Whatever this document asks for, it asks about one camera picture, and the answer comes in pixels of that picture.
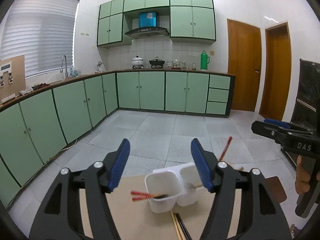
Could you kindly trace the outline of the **person's hand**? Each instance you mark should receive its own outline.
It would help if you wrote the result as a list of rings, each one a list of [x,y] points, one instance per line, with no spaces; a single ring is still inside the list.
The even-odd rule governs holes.
[[[297,158],[295,189],[298,195],[307,193],[310,190],[310,174],[303,167],[303,157]]]

